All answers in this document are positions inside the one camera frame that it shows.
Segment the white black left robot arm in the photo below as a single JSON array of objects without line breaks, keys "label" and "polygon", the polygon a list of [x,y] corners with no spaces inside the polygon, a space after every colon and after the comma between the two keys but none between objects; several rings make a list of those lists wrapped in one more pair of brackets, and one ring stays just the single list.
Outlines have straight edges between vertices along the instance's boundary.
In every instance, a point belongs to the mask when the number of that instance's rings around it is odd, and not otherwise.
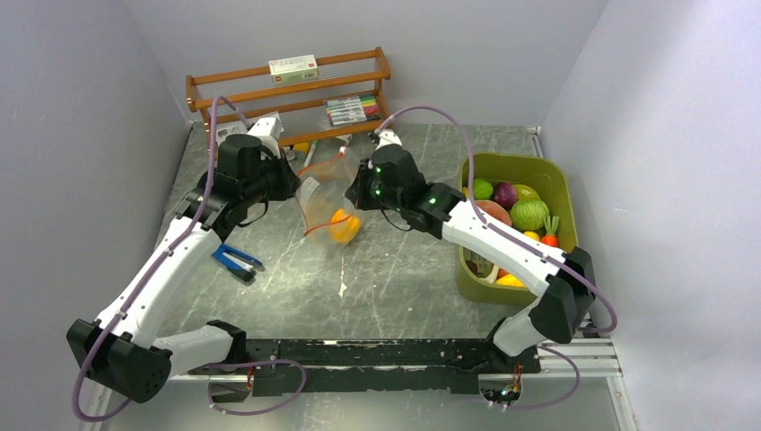
[{"label": "white black left robot arm", "polygon": [[210,321],[166,338],[158,331],[174,295],[243,224],[249,208],[292,198],[300,181],[272,132],[230,135],[211,154],[214,168],[180,201],[138,275],[94,320],[78,319],[66,333],[80,367],[74,408],[86,379],[144,403],[173,375],[214,364],[234,374],[247,364],[246,333],[230,323]]}]

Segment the green toy lime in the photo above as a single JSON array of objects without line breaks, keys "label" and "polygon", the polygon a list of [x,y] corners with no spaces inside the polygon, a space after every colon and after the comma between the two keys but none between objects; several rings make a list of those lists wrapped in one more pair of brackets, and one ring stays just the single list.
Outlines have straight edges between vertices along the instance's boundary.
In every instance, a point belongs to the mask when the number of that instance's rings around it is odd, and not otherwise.
[{"label": "green toy lime", "polygon": [[494,186],[488,180],[474,179],[472,191],[475,200],[490,200],[494,194]]}]

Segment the clear zip bag orange zipper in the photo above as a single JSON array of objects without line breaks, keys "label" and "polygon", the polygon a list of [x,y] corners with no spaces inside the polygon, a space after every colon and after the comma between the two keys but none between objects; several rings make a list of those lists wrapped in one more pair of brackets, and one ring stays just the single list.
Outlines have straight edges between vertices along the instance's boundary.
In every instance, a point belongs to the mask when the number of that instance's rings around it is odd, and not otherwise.
[{"label": "clear zip bag orange zipper", "polygon": [[347,245],[333,242],[328,236],[328,226],[338,209],[358,216],[363,222],[363,216],[345,198],[345,192],[356,176],[358,164],[357,156],[347,145],[342,145],[333,148],[327,159],[312,163],[297,173],[301,186],[295,197],[302,213],[306,238],[327,246]]}]

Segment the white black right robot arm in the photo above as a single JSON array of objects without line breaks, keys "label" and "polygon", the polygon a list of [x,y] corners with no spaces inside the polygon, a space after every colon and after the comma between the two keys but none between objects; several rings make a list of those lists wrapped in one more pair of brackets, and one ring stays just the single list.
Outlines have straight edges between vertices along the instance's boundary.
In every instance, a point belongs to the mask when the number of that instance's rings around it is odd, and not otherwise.
[{"label": "white black right robot arm", "polygon": [[588,253],[533,242],[462,192],[426,180],[401,145],[382,145],[362,160],[345,197],[358,210],[396,211],[411,229],[475,252],[516,276],[536,297],[495,326],[484,358],[496,372],[507,371],[520,353],[546,340],[569,343],[595,300],[584,276]]}]

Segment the orange toy bell pepper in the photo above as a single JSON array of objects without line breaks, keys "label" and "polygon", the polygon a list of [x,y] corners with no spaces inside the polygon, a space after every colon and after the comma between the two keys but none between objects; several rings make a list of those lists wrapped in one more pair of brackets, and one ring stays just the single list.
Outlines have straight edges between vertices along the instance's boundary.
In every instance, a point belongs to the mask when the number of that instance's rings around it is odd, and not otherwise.
[{"label": "orange toy bell pepper", "polygon": [[328,236],[333,242],[348,244],[359,233],[362,224],[362,220],[357,215],[338,209],[331,217]]}]

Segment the purple toy onion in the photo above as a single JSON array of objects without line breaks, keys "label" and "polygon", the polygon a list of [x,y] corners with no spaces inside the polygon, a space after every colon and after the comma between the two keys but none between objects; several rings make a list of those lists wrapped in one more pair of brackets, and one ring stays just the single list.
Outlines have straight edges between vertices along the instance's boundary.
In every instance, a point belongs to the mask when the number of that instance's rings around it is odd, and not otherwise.
[{"label": "purple toy onion", "polygon": [[519,200],[518,192],[509,182],[499,182],[494,185],[492,200],[505,210],[511,210]]}]

